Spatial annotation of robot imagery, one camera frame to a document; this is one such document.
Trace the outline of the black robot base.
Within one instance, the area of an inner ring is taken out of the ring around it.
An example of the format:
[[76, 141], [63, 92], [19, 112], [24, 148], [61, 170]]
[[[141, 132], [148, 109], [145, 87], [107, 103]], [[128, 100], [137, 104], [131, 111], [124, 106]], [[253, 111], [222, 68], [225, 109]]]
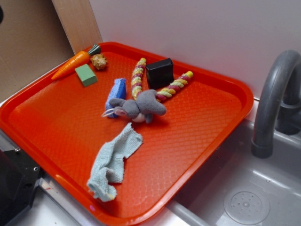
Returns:
[[40, 166], [23, 150], [0, 152], [0, 224], [10, 226], [33, 205]]

